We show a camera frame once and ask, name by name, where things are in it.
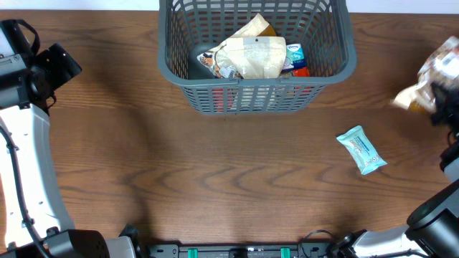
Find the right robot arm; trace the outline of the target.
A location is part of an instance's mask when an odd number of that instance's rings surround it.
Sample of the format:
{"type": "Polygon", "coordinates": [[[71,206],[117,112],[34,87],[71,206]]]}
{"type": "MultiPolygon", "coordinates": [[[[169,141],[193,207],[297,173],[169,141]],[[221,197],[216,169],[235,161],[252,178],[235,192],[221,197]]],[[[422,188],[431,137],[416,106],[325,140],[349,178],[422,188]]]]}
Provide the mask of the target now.
{"type": "Polygon", "coordinates": [[[458,256],[458,83],[431,84],[436,111],[433,125],[448,125],[449,146],[440,168],[450,181],[408,217],[407,224],[383,232],[362,230],[345,236],[332,257],[457,257],[458,256]]]}

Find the beige paper pouch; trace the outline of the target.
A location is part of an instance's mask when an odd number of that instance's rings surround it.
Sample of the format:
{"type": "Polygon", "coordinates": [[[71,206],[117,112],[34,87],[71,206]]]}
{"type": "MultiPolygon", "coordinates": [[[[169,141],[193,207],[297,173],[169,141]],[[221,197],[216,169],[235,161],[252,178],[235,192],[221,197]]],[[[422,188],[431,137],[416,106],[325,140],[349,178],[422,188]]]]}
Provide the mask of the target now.
{"type": "Polygon", "coordinates": [[[225,52],[244,79],[275,79],[285,62],[283,37],[241,37],[226,40],[225,52]]]}

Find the Kleenex tissue multipack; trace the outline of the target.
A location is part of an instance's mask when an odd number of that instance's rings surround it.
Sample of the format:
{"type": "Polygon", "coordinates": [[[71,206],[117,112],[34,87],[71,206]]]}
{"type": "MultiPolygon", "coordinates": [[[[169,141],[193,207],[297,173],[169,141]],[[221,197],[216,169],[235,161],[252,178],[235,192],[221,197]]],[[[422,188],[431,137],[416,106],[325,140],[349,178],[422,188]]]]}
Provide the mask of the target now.
{"type": "Polygon", "coordinates": [[[306,66],[306,58],[301,44],[288,44],[282,72],[298,70],[306,66]]]}

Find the brown white snack bag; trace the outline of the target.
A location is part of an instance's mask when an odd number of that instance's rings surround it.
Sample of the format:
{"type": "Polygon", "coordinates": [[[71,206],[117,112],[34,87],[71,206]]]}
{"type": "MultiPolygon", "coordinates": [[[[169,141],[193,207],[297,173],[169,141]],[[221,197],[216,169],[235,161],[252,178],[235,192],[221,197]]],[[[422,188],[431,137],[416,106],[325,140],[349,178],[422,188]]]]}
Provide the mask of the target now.
{"type": "Polygon", "coordinates": [[[432,85],[435,83],[447,90],[458,89],[458,38],[451,36],[436,49],[420,68],[417,78],[417,84],[399,92],[392,104],[404,110],[434,113],[432,85]]]}

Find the teal snack packet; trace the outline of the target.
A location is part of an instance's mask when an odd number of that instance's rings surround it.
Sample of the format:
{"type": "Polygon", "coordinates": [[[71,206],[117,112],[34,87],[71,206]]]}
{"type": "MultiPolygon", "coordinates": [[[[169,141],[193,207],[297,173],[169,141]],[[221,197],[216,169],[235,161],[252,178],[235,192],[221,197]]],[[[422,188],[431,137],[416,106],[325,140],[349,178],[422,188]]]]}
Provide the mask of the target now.
{"type": "Polygon", "coordinates": [[[336,139],[351,154],[362,175],[387,165],[387,162],[377,153],[360,125],[339,135],[336,139]]]}

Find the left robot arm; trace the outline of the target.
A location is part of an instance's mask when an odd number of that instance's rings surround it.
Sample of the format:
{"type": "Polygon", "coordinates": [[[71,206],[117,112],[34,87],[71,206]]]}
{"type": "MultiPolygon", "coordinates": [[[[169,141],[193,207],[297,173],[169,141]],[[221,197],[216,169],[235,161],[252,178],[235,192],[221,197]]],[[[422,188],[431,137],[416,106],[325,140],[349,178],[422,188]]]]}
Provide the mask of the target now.
{"type": "Polygon", "coordinates": [[[49,145],[48,98],[81,73],[59,45],[1,43],[1,184],[6,257],[136,257],[129,230],[106,240],[68,214],[49,145]]]}

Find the cream brown snack bag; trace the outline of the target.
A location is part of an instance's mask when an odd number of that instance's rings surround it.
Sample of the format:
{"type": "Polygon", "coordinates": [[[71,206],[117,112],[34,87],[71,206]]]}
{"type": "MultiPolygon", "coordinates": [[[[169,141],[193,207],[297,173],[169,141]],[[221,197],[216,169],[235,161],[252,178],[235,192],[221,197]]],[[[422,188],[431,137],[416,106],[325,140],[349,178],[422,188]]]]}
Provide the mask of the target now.
{"type": "MultiPolygon", "coordinates": [[[[230,36],[230,38],[256,36],[276,37],[275,30],[262,17],[261,14],[257,14],[246,25],[244,25],[241,29],[237,30],[232,36],[230,36]]],[[[242,78],[242,75],[236,70],[235,66],[232,64],[224,50],[226,41],[227,40],[224,40],[217,47],[199,54],[197,56],[197,61],[206,67],[216,78],[242,78]]]]}

